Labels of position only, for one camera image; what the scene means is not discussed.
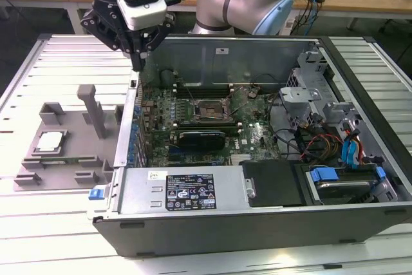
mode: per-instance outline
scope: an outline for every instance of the blue cable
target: blue cable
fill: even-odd
[[[312,21],[310,22],[309,27],[306,29],[306,31],[304,32],[304,35],[307,35],[309,33],[309,31],[311,30],[312,26],[314,25],[315,22],[315,16],[316,14],[313,14],[313,16],[311,17]]]
[[[307,35],[308,32],[310,31],[310,29],[312,28],[312,26],[314,25],[315,22],[315,16],[316,14],[314,14],[314,12],[316,12],[316,10],[310,10],[309,14],[311,15],[311,17],[309,17],[308,21],[310,21],[310,25],[308,27],[308,29],[306,29],[306,31],[304,32],[304,35]]]

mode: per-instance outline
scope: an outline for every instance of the metal slotted table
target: metal slotted table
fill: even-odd
[[[348,62],[365,58],[371,61],[364,61],[368,65],[361,68],[352,66],[357,74],[369,74],[368,87],[381,86],[376,80],[371,82],[373,77],[378,79],[379,74],[387,75],[383,81],[394,79],[389,78],[392,73],[402,77],[401,71],[394,72],[396,66],[381,59],[384,64],[388,63],[391,71],[386,70],[376,58],[375,49],[379,51],[379,47],[371,46],[362,38],[332,40]],[[353,43],[360,49],[347,50],[355,46]],[[375,65],[378,65],[377,71],[371,69]],[[0,100],[0,274],[73,274],[79,271],[81,274],[112,274],[121,270],[123,274],[299,272],[329,275],[393,274],[412,270],[410,223],[394,226],[361,244],[133,260],[117,256],[86,218],[87,190],[13,192],[12,178],[41,121],[38,112],[43,102],[59,101],[66,110],[84,109],[76,96],[77,87],[93,83],[97,89],[96,99],[104,109],[113,109],[115,104],[125,100],[130,71],[130,62],[121,52],[112,52],[92,36],[56,35],[38,40],[33,47]],[[402,85],[408,89],[403,82],[396,86],[401,88]],[[398,102],[397,92],[387,91],[392,96],[387,99]],[[410,120],[411,109],[406,106],[402,111],[382,111],[387,117],[394,117],[392,112],[400,112],[399,115],[409,115],[405,120]],[[399,121],[391,124],[409,126]],[[410,135],[400,130],[397,133],[407,144],[403,138]]]

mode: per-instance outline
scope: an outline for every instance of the power supply label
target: power supply label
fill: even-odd
[[[196,211],[216,208],[213,174],[167,175],[166,209]]]

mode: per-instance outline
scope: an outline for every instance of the motherboard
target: motherboard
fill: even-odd
[[[146,86],[135,108],[129,167],[229,166],[279,158],[267,122],[269,97],[254,86],[216,90]]]

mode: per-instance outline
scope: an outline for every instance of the gray 3d-printed holder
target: gray 3d-printed holder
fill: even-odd
[[[42,122],[14,180],[15,191],[87,189],[111,181],[122,106],[104,113],[95,92],[94,85],[79,86],[77,96],[87,111],[43,104]],[[51,132],[61,133],[60,141],[50,149],[38,148],[41,136]]]

